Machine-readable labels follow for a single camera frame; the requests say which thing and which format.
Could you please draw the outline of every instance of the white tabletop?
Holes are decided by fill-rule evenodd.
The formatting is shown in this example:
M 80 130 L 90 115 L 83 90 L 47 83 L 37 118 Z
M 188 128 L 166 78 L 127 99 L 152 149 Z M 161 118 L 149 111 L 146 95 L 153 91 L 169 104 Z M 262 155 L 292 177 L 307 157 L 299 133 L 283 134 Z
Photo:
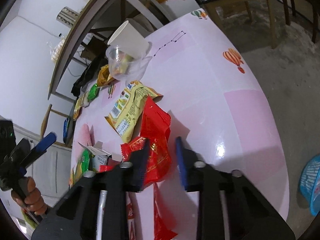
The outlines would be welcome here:
M 198 17 L 200 13 L 189 13 L 146 38 L 152 43 L 148 55 L 153 58 L 141 79 L 164 95 L 157 104 L 172 118 L 168 142 L 172 169 L 158 183 L 169 212 L 160 212 L 178 233 L 175 239 L 183 240 L 196 238 L 198 193 L 185 193 L 181 185 L 174 150 L 177 136 L 218 170 L 241 170 L 284 219 L 289 210 L 287 167 L 268 101 L 245 61 L 234 60 L 243 74 L 223 56 L 234 46 L 208 17 Z M 83 109 L 74 146 L 80 127 L 87 123 L 93 143 L 101 141 L 103 149 L 121 153 L 122 140 L 104 117 L 124 86 L 117 83 L 111 98 L 108 87 L 103 89 Z M 73 150 L 72 167 L 77 158 Z M 133 198 L 137 239 L 153 239 L 153 186 Z

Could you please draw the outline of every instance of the gray floor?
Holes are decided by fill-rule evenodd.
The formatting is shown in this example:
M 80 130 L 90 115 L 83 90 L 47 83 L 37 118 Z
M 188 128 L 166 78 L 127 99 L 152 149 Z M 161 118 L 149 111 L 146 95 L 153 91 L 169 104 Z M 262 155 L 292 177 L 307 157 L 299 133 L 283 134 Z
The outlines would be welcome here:
M 287 223 L 300 236 L 310 225 L 308 203 L 298 193 L 303 167 L 320 153 L 320 48 L 311 42 L 312 26 L 301 16 L 285 25 L 283 5 L 272 0 L 278 47 L 269 44 L 265 1 L 249 2 L 246 13 L 223 20 L 225 32 L 242 54 L 268 98 L 288 167 L 290 208 Z

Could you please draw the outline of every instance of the hand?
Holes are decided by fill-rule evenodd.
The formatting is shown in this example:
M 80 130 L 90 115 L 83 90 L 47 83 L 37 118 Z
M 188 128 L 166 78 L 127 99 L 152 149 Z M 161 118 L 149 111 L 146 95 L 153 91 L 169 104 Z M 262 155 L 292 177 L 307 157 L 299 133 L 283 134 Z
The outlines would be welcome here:
M 39 189 L 36 188 L 36 183 L 33 178 L 28 178 L 29 195 L 25 198 L 24 203 L 27 205 L 27 210 L 35 212 L 35 215 L 43 215 L 47 210 L 47 205 L 41 196 Z M 14 191 L 11 192 L 11 197 L 17 204 L 23 207 L 23 202 Z

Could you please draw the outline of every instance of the yellow snack package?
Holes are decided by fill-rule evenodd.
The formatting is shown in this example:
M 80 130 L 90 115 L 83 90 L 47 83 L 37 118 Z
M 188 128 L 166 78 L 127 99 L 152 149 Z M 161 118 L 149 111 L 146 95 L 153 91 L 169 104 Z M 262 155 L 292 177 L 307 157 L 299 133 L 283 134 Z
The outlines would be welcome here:
M 108 84 L 110 84 L 111 81 L 115 80 L 111 75 L 109 71 L 109 65 L 103 66 L 98 74 L 98 80 L 97 85 L 98 87 L 103 87 Z
M 139 81 L 130 82 L 122 91 L 109 115 L 105 117 L 111 127 L 121 136 L 123 142 L 130 142 L 148 95 L 152 99 L 162 96 Z

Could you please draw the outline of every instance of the table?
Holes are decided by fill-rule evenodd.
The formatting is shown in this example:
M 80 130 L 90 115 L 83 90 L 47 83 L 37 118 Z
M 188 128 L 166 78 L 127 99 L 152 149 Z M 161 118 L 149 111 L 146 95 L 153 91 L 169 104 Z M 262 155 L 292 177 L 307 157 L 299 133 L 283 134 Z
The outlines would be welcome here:
M 59 82 L 71 60 L 76 60 L 78 63 L 83 64 L 80 60 L 74 58 L 74 54 L 82 44 L 82 41 L 87 33 L 89 33 L 89 31 L 92 29 L 93 25 L 115 1 L 116 0 L 90 0 L 81 11 L 79 17 L 74 22 L 62 46 L 59 58 L 52 74 L 48 100 L 51 94 L 54 94 L 64 100 L 74 102 L 74 99 L 62 95 L 56 91 Z M 156 16 L 154 16 L 139 0 L 127 1 L 131 3 L 133 7 L 135 7 L 143 16 L 145 16 L 155 28 L 159 29 L 163 26 L 163 24 L 156 18 Z M 164 16 L 167 17 L 169 21 L 172 20 L 172 17 L 156 0 L 150 1 L 157 6 L 157 8 L 164 14 Z
M 141 82 L 164 95 L 157 104 L 172 118 L 168 142 L 172 170 L 158 186 L 172 213 L 165 213 L 164 219 L 175 224 L 176 239 L 196 239 L 198 201 L 198 194 L 185 193 L 180 183 L 174 154 L 177 136 L 218 170 L 241 170 L 286 219 L 289 181 L 276 124 L 249 66 L 235 56 L 239 67 L 227 60 L 232 57 L 229 49 L 235 49 L 232 43 L 202 10 L 167 24 L 146 40 L 152 43 L 148 54 L 152 59 Z M 103 89 L 83 109 L 74 138 L 87 123 L 93 143 L 101 141 L 103 149 L 121 153 L 122 140 L 104 116 L 124 86 L 117 83 L 112 98 L 108 87 Z M 78 157 L 73 151 L 72 167 Z M 153 187 L 133 195 L 133 204 L 137 239 L 153 239 Z

